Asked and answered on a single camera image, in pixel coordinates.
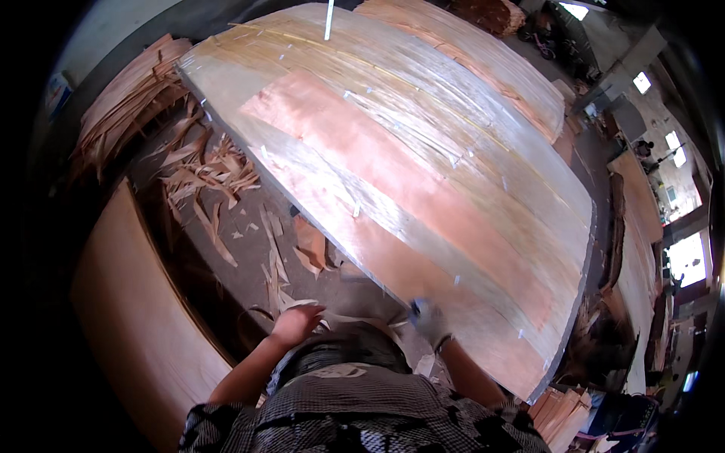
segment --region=plywood sheet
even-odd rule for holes
[[[627,211],[633,212],[631,219],[638,224],[648,244],[662,240],[660,208],[652,192],[647,175],[631,149],[607,165],[607,168],[624,178],[624,198]]]
[[[487,82],[550,143],[561,134],[564,98],[500,39],[424,0],[367,0],[355,12],[419,37]]]
[[[186,414],[232,360],[169,279],[128,180],[86,242],[70,299],[133,422],[158,450],[175,451]]]
[[[577,300],[589,195],[470,71],[344,10],[323,41],[324,17],[305,4],[211,37],[183,77],[354,264],[400,301],[437,300],[477,363],[528,398]]]
[[[631,369],[625,381],[628,394],[645,392],[645,352],[650,337],[653,302],[657,297],[655,286],[655,259],[645,235],[638,228],[635,214],[627,204],[624,215],[622,267],[612,291],[604,295],[608,307],[618,307],[615,316],[629,322],[631,339],[639,335]]]

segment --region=person in background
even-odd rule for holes
[[[409,319],[455,390],[411,374],[400,348],[367,323],[311,336],[323,310],[282,313],[209,401],[191,409],[179,451],[549,451],[428,300],[414,300]],[[265,383],[268,398],[255,409]]]
[[[652,148],[654,147],[655,144],[653,142],[640,140],[634,147],[634,153],[637,155],[639,160],[645,160],[652,155]]]

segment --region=wood shaving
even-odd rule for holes
[[[282,230],[282,222],[280,222],[279,217],[274,215],[271,211],[267,211],[267,217],[269,217],[274,235],[277,237],[282,236],[284,231]]]
[[[164,159],[164,163],[161,164],[162,167],[165,167],[167,165],[171,165],[174,162],[178,162],[182,159],[185,159],[192,154],[201,154],[204,152],[204,147],[207,145],[207,142],[209,141],[209,137],[212,136],[212,129],[204,129],[204,132],[194,141],[189,143],[188,145],[182,146],[181,148],[177,149],[176,151],[170,152],[166,159]]]
[[[299,262],[302,263],[302,266],[305,269],[315,274],[315,280],[317,280],[320,276],[320,272],[322,272],[322,268],[317,267],[313,263],[311,263],[310,257],[308,257],[302,250],[298,249],[297,247],[294,248],[294,254],[297,255],[297,258],[299,258]]]
[[[284,263],[282,263],[282,257],[279,254],[279,249],[277,248],[277,243],[274,240],[274,235],[272,234],[272,229],[270,227],[270,221],[267,218],[267,210],[265,208],[264,204],[260,205],[260,217],[262,219],[262,225],[265,227],[265,232],[267,233],[267,238],[270,242],[270,248],[276,255],[275,263],[277,265],[277,271],[279,272],[279,275],[289,283],[289,277],[287,277],[287,272],[284,270]]]
[[[202,206],[199,204],[199,200],[194,197],[194,212],[196,213],[196,216],[199,218],[199,221],[204,226],[204,229],[207,232],[207,235],[209,235],[209,238],[212,240],[212,243],[214,244],[214,247],[216,247],[217,252],[224,258],[226,262],[228,262],[230,265],[234,267],[238,267],[236,260],[232,256],[232,254],[229,252],[229,249],[226,248],[224,243],[222,242],[221,238],[217,234],[214,225],[209,221],[209,218],[204,213],[204,210],[202,209]],[[216,223],[218,226],[219,217],[215,216]]]

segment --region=white work glove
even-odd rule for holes
[[[428,299],[416,297],[410,304],[408,319],[415,330],[439,353],[443,343],[452,338],[441,309]]]

